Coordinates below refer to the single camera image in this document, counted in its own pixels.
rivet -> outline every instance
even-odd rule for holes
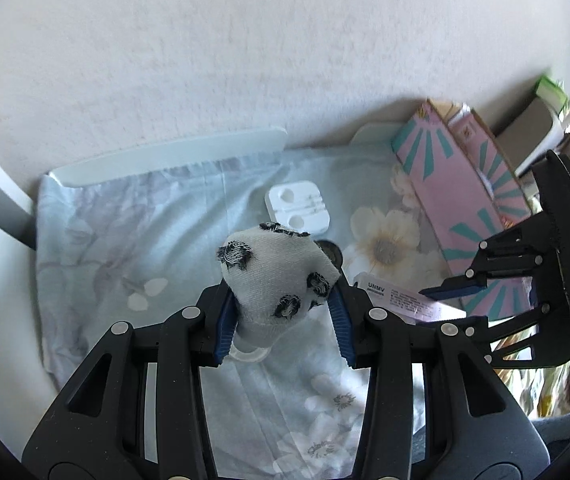
[[[127,329],[129,329],[129,325],[127,324],[127,322],[125,321],[117,321],[116,323],[114,323],[112,325],[112,328],[110,329],[112,331],[112,333],[114,335],[121,335],[127,332]]]
[[[184,309],[182,309],[181,314],[183,317],[185,317],[185,319],[194,319],[195,317],[199,317],[201,315],[201,309],[197,306],[186,306]]]
[[[374,307],[370,309],[369,317],[376,321],[382,321],[387,317],[387,311],[384,308]]]
[[[440,326],[440,331],[445,335],[456,335],[458,333],[458,327],[452,323],[443,323]]]

black spot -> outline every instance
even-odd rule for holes
[[[314,294],[321,298],[326,298],[329,294],[329,283],[318,272],[312,272],[307,277],[307,288],[311,288]]]
[[[292,319],[300,308],[300,298],[294,294],[285,294],[279,300],[279,304],[274,311],[274,317],[285,317]]]
[[[299,238],[309,236],[309,233],[307,232],[297,233],[292,229],[283,227],[278,222],[263,222],[261,224],[258,224],[258,227],[260,227],[263,231],[272,231],[273,233],[281,233],[287,236],[297,236]]]
[[[227,268],[238,267],[241,270],[247,269],[247,263],[252,259],[252,248],[242,242],[234,240],[226,243],[216,251],[219,262],[225,263]]]

white cloth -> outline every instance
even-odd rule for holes
[[[309,234],[275,222],[230,235],[217,256],[238,304],[236,333],[259,348],[324,302],[339,276]]]

